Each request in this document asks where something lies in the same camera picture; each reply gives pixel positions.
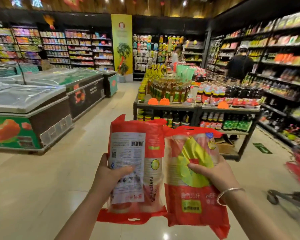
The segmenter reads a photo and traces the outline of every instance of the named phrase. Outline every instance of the silver bangle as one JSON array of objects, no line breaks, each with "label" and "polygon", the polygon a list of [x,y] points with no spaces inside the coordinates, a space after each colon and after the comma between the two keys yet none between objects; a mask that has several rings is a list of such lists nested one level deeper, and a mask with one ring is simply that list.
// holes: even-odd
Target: silver bangle
[{"label": "silver bangle", "polygon": [[221,204],[219,202],[221,196],[223,196],[225,193],[229,192],[229,191],[237,191],[237,190],[242,190],[242,191],[246,191],[244,188],[229,188],[229,189],[226,189],[225,191],[223,191],[222,193],[219,194],[218,198],[216,199],[217,203],[220,205],[220,206],[226,206],[226,204]]}]

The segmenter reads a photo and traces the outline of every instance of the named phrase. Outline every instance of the man in black jacket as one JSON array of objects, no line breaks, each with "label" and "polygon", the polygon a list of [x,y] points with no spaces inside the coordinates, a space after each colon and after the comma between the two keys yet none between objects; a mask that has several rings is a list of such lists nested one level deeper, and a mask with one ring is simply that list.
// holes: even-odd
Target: man in black jacket
[{"label": "man in black jacket", "polygon": [[238,54],[235,55],[225,68],[225,76],[239,79],[241,82],[248,72],[252,72],[253,60],[247,55],[248,47],[242,45],[238,48]]}]

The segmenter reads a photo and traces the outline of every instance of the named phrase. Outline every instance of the red fruit graphic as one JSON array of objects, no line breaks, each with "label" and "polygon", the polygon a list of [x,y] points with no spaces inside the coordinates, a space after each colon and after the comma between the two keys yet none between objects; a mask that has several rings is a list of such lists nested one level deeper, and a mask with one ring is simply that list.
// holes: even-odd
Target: red fruit graphic
[{"label": "red fruit graphic", "polygon": [[20,126],[14,120],[6,119],[0,125],[0,142],[6,141],[17,136],[20,130]]},{"label": "red fruit graphic", "polygon": [[21,123],[21,127],[22,127],[23,129],[25,129],[25,130],[28,130],[28,131],[32,130],[31,124],[29,124],[29,123],[27,123],[27,122]]}]

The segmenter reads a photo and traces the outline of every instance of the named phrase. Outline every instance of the plant pot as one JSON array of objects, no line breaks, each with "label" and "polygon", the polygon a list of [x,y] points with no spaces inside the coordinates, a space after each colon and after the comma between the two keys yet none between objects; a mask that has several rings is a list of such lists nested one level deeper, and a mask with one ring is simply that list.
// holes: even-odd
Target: plant pot
[{"label": "plant pot", "polygon": [[120,83],[126,83],[126,76],[124,76],[124,75],[119,75],[119,82],[120,82]]}]

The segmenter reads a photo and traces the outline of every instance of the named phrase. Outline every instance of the red plastic package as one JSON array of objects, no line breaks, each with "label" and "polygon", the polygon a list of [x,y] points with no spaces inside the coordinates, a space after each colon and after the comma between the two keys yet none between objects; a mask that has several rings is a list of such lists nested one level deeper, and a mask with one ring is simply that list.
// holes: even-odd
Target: red plastic package
[{"label": "red plastic package", "polygon": [[134,171],[120,179],[112,191],[108,209],[101,209],[97,221],[144,224],[153,216],[167,213],[160,201],[163,187],[164,119],[148,122],[116,118],[110,127],[108,167],[134,165]]},{"label": "red plastic package", "polygon": [[164,130],[169,151],[165,157],[168,226],[209,225],[219,239],[227,238],[230,224],[227,208],[217,203],[220,192],[207,178],[187,166],[196,163],[214,167],[220,155],[214,137],[219,138],[222,133],[211,128],[189,126],[165,127]]}]

